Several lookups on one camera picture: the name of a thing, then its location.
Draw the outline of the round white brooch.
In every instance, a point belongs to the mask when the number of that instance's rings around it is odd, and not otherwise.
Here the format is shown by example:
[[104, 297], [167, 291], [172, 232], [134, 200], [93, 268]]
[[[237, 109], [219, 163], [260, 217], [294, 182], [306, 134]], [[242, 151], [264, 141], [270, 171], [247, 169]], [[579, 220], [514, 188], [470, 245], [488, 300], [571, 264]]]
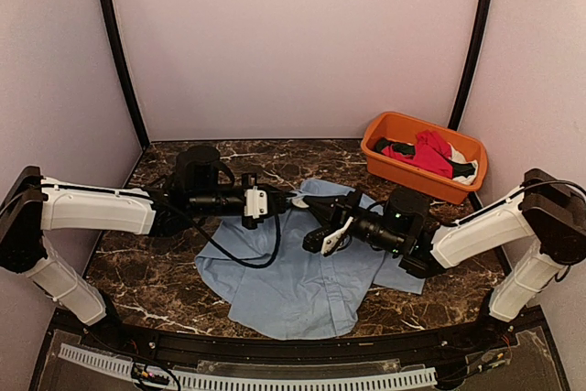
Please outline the round white brooch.
[[290, 200], [291, 204], [299, 209], [308, 209], [309, 205], [304, 201], [303, 196], [297, 196]]

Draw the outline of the light blue button shirt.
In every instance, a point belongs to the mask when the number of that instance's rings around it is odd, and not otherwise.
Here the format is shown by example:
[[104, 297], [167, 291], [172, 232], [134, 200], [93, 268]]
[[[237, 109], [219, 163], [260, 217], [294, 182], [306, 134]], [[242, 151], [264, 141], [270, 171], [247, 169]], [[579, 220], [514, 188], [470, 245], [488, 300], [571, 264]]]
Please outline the light blue button shirt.
[[195, 258], [204, 283], [229, 303], [230, 320], [278, 340], [328, 339], [353, 330], [372, 285], [421, 294], [423, 280], [364, 242], [328, 257], [303, 250], [319, 225], [308, 211], [289, 208], [279, 220], [248, 230], [225, 217]]

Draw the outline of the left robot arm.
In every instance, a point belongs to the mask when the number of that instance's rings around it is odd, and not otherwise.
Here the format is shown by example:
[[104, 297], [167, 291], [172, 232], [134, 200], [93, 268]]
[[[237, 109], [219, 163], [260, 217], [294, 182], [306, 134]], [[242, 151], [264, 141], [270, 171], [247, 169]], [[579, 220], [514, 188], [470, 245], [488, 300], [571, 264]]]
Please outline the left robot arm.
[[129, 343], [109, 299], [86, 282], [44, 237], [46, 231], [83, 229], [168, 237], [198, 229], [208, 217], [236, 216], [248, 230], [277, 220], [293, 193], [261, 184], [255, 173], [237, 178], [211, 146], [178, 154], [155, 189], [83, 186], [25, 167], [1, 204], [1, 267], [22, 274], [84, 325], [110, 351]]

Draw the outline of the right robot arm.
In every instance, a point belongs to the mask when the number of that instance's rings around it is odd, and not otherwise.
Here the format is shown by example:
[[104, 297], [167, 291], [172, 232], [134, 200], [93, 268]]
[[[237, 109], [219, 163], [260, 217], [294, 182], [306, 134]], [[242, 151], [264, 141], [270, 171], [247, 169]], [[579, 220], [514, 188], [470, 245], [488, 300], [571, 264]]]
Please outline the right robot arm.
[[430, 200], [407, 188], [393, 190], [380, 213], [361, 205], [363, 194], [300, 196], [293, 205], [310, 212], [320, 228], [306, 234], [303, 247], [332, 255], [349, 238], [397, 259], [409, 275], [434, 277], [460, 263], [515, 240], [532, 245], [505, 280], [488, 294], [482, 317], [467, 330], [477, 349], [489, 347], [503, 332], [503, 322], [521, 309], [560, 273], [585, 259], [585, 190], [555, 179], [538, 168], [503, 198], [430, 232]]

